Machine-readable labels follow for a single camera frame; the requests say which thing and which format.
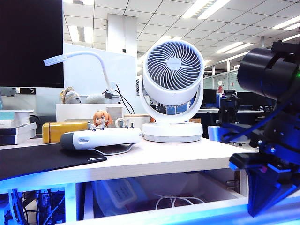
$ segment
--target stack of books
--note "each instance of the stack of books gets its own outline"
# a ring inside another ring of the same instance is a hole
[[[36,135],[36,123],[29,123],[32,110],[0,110],[0,145],[19,144]]]

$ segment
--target white desk fan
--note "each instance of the white desk fan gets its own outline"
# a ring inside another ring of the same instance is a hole
[[[201,139],[201,123],[185,122],[199,110],[203,100],[203,57],[193,45],[185,41],[169,40],[148,50],[143,80],[140,81],[142,105],[156,123],[142,126],[144,138],[149,141],[180,143]],[[189,102],[195,95],[194,103],[176,115],[162,114],[146,101],[144,88],[158,104],[178,107]]]

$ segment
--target white cup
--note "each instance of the white cup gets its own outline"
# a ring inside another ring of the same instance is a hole
[[[118,118],[115,122],[116,127],[120,127],[120,121],[122,121],[123,126],[126,126],[128,120],[128,126],[131,127],[131,123],[135,128],[140,128],[142,131],[143,123],[150,123],[150,115],[148,114],[125,114],[123,118]]]

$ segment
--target black mouse pad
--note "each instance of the black mouse pad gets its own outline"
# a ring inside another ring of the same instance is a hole
[[[0,150],[0,180],[105,161],[92,150],[64,150],[60,143]]]

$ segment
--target anime figurine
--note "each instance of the anime figurine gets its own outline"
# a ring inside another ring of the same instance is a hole
[[[64,104],[81,103],[80,96],[74,91],[72,87],[67,87],[60,93],[61,102]]]
[[[113,122],[113,119],[108,112],[100,110],[95,112],[93,116],[93,121],[94,125],[96,126],[96,129],[100,129],[102,127],[103,121],[105,122],[105,127],[107,127],[107,125]]]

